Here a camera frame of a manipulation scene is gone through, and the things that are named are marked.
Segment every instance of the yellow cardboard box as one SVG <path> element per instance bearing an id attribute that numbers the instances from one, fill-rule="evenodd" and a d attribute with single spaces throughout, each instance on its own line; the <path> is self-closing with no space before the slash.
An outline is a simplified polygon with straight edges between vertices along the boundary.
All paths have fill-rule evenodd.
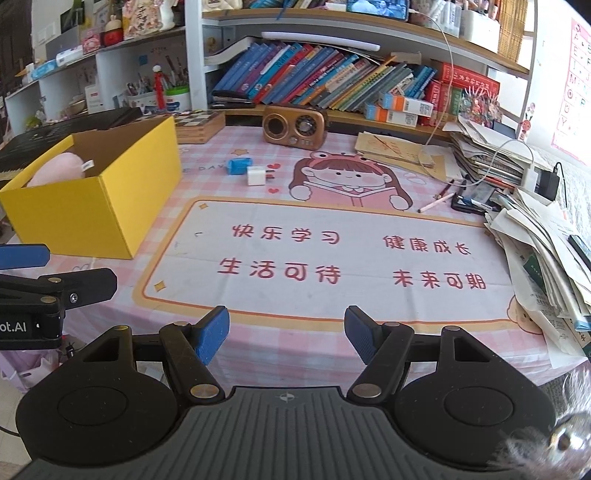
<path id="1" fill-rule="evenodd" d="M 95 166 L 85 178 L 26 188 L 63 152 Z M 70 135 L 2 190 L 0 202 L 21 242 L 51 253 L 133 258 L 182 175 L 172 118 Z"/>

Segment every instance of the white tag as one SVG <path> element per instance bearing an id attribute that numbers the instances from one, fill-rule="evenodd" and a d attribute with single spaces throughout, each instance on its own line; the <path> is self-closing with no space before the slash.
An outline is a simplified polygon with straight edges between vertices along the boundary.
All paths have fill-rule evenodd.
<path id="1" fill-rule="evenodd" d="M 88 162 L 82 164 L 82 171 L 86 171 L 89 168 L 92 168 L 94 166 L 95 166 L 95 163 L 92 160 L 89 160 Z"/>

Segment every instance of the white cable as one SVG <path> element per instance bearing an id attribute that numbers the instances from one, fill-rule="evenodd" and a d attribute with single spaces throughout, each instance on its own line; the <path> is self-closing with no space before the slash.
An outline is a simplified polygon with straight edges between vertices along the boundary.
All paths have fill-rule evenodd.
<path id="1" fill-rule="evenodd" d="M 441 34 L 443 35 L 443 40 L 445 40 L 445 43 L 447 45 L 447 50 L 449 51 L 449 59 L 450 59 L 450 64 L 452 65 L 452 79 L 451 82 L 449 84 L 449 89 L 447 90 L 447 102 L 445 104 L 445 108 L 443 109 L 443 112 L 441 112 L 441 116 L 439 117 L 439 120 L 437 121 L 437 125 L 435 125 L 435 127 L 433 128 L 433 132 L 431 133 L 431 136 L 428 138 L 427 142 L 425 143 L 425 147 L 429 145 L 429 143 L 431 142 L 431 140 L 433 139 L 433 137 L 435 136 L 435 132 L 437 131 L 437 129 L 439 128 L 439 126 L 441 125 L 441 122 L 443 120 L 443 116 L 445 115 L 445 113 L 447 112 L 447 109 L 449 108 L 449 103 L 452 99 L 452 81 L 454 78 L 454 64 L 453 64 L 453 53 L 452 53 L 452 48 L 450 47 L 449 42 L 447 41 L 447 35 L 445 35 L 445 32 L 443 31 L 443 29 L 441 28 L 441 25 L 439 25 L 439 23 L 429 17 L 429 15 L 418 12 L 416 10 L 413 10 L 412 8 L 408 9 L 408 12 L 411 14 L 418 14 L 418 15 L 422 15 L 424 17 L 427 17 L 429 20 L 431 20 L 439 29 L 439 31 L 441 32 Z M 486 173 L 482 176 L 482 178 L 474 183 L 468 184 L 468 185 L 462 185 L 462 188 L 468 188 L 468 187 L 475 187 L 476 185 L 481 184 L 483 181 L 485 181 L 486 177 L 488 176 L 488 174 L 491 172 L 493 164 L 495 162 L 496 156 L 501 152 L 501 149 L 507 145 L 508 143 L 511 142 L 519 142 L 519 143 L 523 143 L 527 149 L 530 151 L 531 153 L 531 165 L 534 166 L 535 163 L 535 157 L 534 157 L 534 152 L 533 150 L 530 148 L 530 146 L 528 144 L 526 144 L 525 142 L 522 142 L 521 140 L 516 140 L 514 138 L 511 138 L 510 140 L 506 141 L 505 143 L 503 143 L 499 148 L 496 149 L 494 155 L 491 158 L 491 164 L 488 166 L 488 169 L 486 171 Z M 421 156 L 419 155 L 418 157 L 418 162 L 421 166 L 421 168 L 432 178 L 435 180 L 439 180 L 438 178 L 436 178 L 435 176 L 433 176 L 431 174 L 431 172 L 428 170 L 428 168 L 423 164 L 423 162 L 421 161 Z M 447 184 L 447 185 L 459 185 L 457 183 L 451 183 L 449 181 L 443 181 L 443 183 Z"/>

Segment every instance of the blue gripper pad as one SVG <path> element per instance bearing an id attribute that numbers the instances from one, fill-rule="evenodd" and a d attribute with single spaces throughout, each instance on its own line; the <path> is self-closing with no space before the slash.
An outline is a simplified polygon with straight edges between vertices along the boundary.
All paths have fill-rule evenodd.
<path id="1" fill-rule="evenodd" d="M 49 249 L 43 244 L 0 245 L 0 270 L 45 267 L 49 257 Z"/>
<path id="2" fill-rule="evenodd" d="M 371 362 L 384 342 L 380 325 L 356 306 L 345 310 L 345 335 L 365 365 Z"/>
<path id="3" fill-rule="evenodd" d="M 230 331 L 230 314 L 226 307 L 216 307 L 197 323 L 200 329 L 195 354 L 209 365 Z"/>

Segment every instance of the pink checkered tablecloth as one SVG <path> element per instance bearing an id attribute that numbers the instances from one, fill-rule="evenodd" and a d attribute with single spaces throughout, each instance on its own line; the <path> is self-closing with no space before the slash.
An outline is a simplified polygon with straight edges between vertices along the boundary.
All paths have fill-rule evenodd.
<path id="1" fill-rule="evenodd" d="M 329 134 L 322 150 L 353 154 L 355 139 Z M 176 320 L 194 323 L 192 317 L 140 307 L 132 298 L 141 274 L 183 207 L 197 196 L 293 200 L 288 191 L 293 167 L 296 161 L 307 156 L 302 150 L 263 142 L 261 129 L 255 127 L 226 127 L 206 145 L 181 145 L 179 148 L 183 179 L 133 260 L 52 255 L 45 268 L 14 272 L 37 277 L 78 269 L 113 269 L 119 284 L 115 297 L 108 302 L 69 311 L 64 324 L 66 333 L 90 342 L 114 325 L 130 325 L 135 334 L 142 334 L 155 333 Z M 248 187 L 244 176 L 226 174 L 226 162 L 236 157 L 252 157 L 258 165 L 278 164 L 275 179 L 269 180 L 266 186 Z M 427 176 L 394 167 L 392 170 L 412 197 L 413 209 L 433 201 L 433 195 L 443 186 Z M 434 207 L 429 214 L 472 222 L 480 220 L 475 215 L 451 210 L 448 203 Z M 537 384 L 552 380 L 583 361 L 573 358 L 562 368 L 552 369 L 543 336 L 519 329 L 475 332 L 474 335 Z M 16 356 L 9 360 L 18 362 Z M 340 385 L 346 391 L 363 369 L 363 363 L 342 330 L 317 332 L 233 323 L 209 368 L 225 388 L 233 385 Z M 410 378 L 433 369 L 433 364 L 413 365 Z"/>

